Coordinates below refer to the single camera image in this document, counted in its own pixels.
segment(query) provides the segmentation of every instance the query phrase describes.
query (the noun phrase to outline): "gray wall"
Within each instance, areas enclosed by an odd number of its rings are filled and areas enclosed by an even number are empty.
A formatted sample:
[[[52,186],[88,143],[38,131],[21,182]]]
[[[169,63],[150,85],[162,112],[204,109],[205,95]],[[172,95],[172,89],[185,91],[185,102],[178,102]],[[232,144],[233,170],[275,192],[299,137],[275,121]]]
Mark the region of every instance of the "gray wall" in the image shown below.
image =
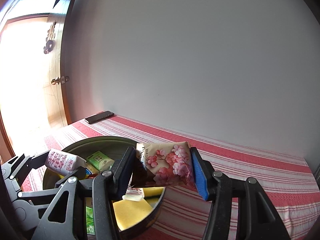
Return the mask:
[[[320,162],[320,26],[303,0],[76,0],[68,99]]]

